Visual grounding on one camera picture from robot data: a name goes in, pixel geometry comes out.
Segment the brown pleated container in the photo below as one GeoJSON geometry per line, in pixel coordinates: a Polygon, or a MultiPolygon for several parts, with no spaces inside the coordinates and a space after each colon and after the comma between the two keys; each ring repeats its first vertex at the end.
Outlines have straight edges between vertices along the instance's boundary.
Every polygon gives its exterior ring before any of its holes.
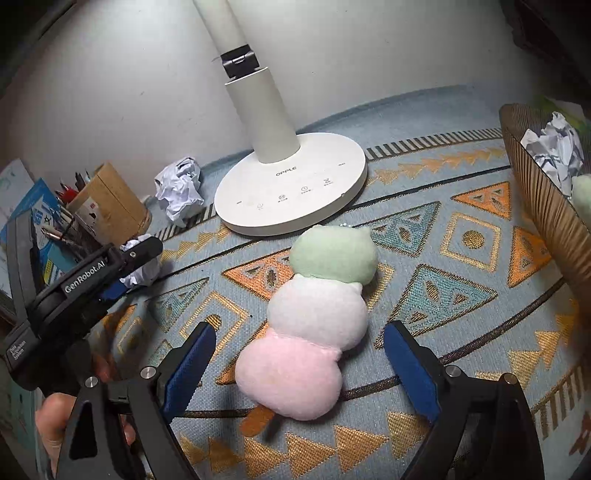
{"type": "MultiPolygon", "coordinates": [[[[574,207],[521,146],[525,131],[530,128],[540,135],[551,115],[518,103],[504,105],[499,115],[507,156],[525,206],[587,317],[591,315],[591,235],[574,207]]],[[[583,172],[590,173],[589,138],[581,137],[581,143],[583,172]]]]}

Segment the metal screw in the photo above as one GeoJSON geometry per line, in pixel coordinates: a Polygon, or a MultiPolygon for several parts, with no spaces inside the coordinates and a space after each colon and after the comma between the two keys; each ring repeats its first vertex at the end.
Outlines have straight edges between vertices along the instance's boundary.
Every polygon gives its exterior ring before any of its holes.
{"type": "Polygon", "coordinates": [[[86,381],[84,382],[84,385],[86,385],[88,388],[94,388],[98,384],[99,384],[99,379],[96,377],[88,377],[86,379],[86,381]]]}
{"type": "Polygon", "coordinates": [[[513,374],[503,375],[503,380],[505,380],[509,385],[515,385],[518,382],[517,377],[513,374]]]}
{"type": "Polygon", "coordinates": [[[156,369],[154,367],[144,367],[139,374],[142,378],[145,378],[147,380],[149,378],[152,378],[156,374],[156,369]]]}
{"type": "Polygon", "coordinates": [[[445,367],[445,373],[447,373],[450,377],[459,377],[462,374],[462,370],[460,367],[456,367],[455,365],[448,365],[445,367]]]}

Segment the green plush ball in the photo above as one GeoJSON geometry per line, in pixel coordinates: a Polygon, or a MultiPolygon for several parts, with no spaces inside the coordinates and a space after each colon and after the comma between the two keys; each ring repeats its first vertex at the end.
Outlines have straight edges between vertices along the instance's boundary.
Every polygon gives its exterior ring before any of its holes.
{"type": "Polygon", "coordinates": [[[573,206],[591,230],[591,175],[573,177],[573,206]]]}
{"type": "Polygon", "coordinates": [[[368,228],[315,225],[291,247],[290,265],[305,277],[367,285],[378,268],[378,251],[368,228]]]}

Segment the white wall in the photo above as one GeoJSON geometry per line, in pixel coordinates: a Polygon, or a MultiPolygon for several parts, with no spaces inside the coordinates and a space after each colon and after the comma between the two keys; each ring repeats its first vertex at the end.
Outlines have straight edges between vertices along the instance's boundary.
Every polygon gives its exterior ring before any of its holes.
{"type": "MultiPolygon", "coordinates": [[[[230,2],[296,127],[424,88],[538,88],[498,0],[230,2]]],[[[0,100],[0,163],[20,157],[57,186],[111,160],[151,194],[154,175],[183,155],[203,164],[249,148],[225,81],[191,0],[82,2],[0,100]]]]}

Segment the lamp base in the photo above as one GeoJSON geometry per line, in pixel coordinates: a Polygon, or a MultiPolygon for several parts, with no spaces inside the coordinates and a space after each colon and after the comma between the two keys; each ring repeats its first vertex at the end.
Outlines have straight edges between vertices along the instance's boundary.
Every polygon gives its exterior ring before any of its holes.
{"type": "Polygon", "coordinates": [[[368,169],[356,142],[329,133],[297,138],[291,157],[265,164],[253,152],[222,179],[214,205],[228,228],[250,236],[295,232],[338,212],[361,190],[368,169]]]}

